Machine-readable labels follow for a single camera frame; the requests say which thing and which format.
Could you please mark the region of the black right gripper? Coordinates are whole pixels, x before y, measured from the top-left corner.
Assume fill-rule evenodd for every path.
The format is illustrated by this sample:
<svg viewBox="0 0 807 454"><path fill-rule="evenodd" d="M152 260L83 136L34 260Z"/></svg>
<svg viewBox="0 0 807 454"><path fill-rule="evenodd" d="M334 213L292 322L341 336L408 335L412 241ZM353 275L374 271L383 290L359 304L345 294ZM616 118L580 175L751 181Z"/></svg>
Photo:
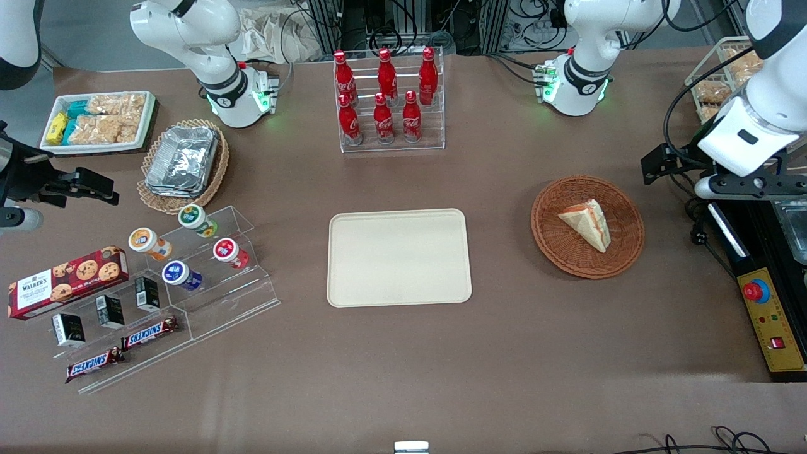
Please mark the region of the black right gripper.
<svg viewBox="0 0 807 454"><path fill-rule="evenodd" d="M46 203L65 207L67 199L96 199L109 205L119 204L113 180L88 168L76 167L61 172L50 163L50 156L10 137L8 124L1 124L2 204L6 201Z"/></svg>

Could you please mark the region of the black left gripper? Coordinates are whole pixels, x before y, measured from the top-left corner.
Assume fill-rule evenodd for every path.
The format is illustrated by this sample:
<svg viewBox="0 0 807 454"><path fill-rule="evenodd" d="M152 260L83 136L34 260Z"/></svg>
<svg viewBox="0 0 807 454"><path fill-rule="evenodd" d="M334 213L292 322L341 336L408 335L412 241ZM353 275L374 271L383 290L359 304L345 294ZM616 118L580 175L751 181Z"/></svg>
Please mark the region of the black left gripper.
<svg viewBox="0 0 807 454"><path fill-rule="evenodd" d="M663 178L667 170L669 176L696 175L695 181L709 178L717 172L714 160L706 155L698 146L681 146L673 149L672 146L659 144L651 152L642 158L642 182L645 186L652 185L655 181Z"/></svg>

